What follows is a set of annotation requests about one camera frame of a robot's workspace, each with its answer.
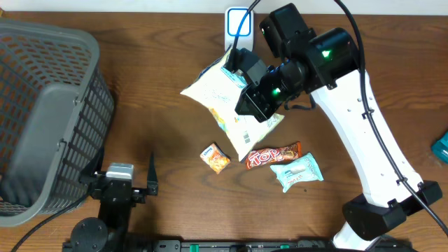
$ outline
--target white wall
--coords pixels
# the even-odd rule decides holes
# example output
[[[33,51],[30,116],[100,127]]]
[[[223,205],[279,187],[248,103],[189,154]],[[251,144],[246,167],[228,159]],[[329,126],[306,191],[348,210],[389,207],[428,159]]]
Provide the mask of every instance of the white wall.
[[[223,13],[253,0],[0,0],[5,11]],[[342,13],[333,0],[262,0],[257,13],[293,2],[301,13]],[[343,0],[354,14],[448,15],[448,0]]]

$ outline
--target green connector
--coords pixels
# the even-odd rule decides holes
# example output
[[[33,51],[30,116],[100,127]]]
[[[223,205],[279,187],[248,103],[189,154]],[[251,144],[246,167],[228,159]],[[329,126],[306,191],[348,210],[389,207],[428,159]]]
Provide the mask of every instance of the green connector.
[[[190,252],[199,252],[199,245],[191,244],[190,245]]]

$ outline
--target wooden surface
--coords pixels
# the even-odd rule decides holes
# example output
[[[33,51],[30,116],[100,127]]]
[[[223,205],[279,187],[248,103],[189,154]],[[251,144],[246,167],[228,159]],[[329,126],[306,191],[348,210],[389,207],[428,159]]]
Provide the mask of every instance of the wooden surface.
[[[197,102],[179,94],[198,73],[223,54],[223,15],[156,13],[7,13],[7,18],[90,32],[101,48],[101,70],[118,97],[106,140],[110,162],[136,166],[144,186],[151,151],[160,182],[157,197],[132,212],[130,231],[183,239],[297,239],[331,237],[344,222],[343,203],[361,193],[348,153],[329,120],[316,111],[280,110],[285,120],[259,143],[286,146],[301,141],[312,152],[324,182],[299,183],[286,194],[269,167],[246,171],[217,126]],[[258,23],[264,15],[257,15]],[[351,31],[341,15],[306,15],[318,34],[333,27]],[[431,144],[448,129],[448,17],[356,17],[365,42],[374,93],[397,142],[412,166],[448,193],[448,165]],[[278,64],[260,32],[255,52]],[[216,175],[199,158],[211,143],[233,160]],[[433,206],[448,222],[448,199]],[[21,251],[60,251],[73,226],[96,216],[99,203],[42,227]],[[45,216],[0,229],[0,251],[8,251]],[[391,232],[420,251],[446,251],[448,240],[425,212]]]

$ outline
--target snack bag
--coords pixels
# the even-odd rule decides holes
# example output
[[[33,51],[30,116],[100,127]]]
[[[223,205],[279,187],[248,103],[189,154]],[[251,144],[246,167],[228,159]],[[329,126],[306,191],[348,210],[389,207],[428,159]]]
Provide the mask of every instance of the snack bag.
[[[202,151],[200,157],[216,172],[216,174],[219,174],[228,164],[230,164],[230,159],[226,157],[214,143]]]
[[[251,169],[271,162],[296,160],[300,157],[302,157],[302,145],[300,142],[287,147],[252,150],[249,155],[247,155],[246,167],[247,169]]]
[[[302,181],[323,181],[321,170],[313,155],[308,153],[290,164],[271,165],[271,170],[277,175],[277,179],[286,193],[292,185]]]
[[[217,59],[201,72],[198,79],[181,92],[207,107],[219,127],[227,134],[238,152],[239,161],[284,118],[274,114],[265,122],[258,122],[252,115],[238,115],[235,112],[239,96],[247,83],[244,77],[230,73],[223,66],[229,55]]]

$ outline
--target barcode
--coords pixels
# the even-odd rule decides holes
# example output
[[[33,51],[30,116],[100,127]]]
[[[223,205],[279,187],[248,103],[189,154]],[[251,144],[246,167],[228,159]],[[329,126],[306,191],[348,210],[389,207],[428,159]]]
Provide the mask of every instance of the barcode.
[[[248,132],[244,132],[244,142],[246,142],[246,144],[251,142],[251,139],[249,138],[249,133]]]

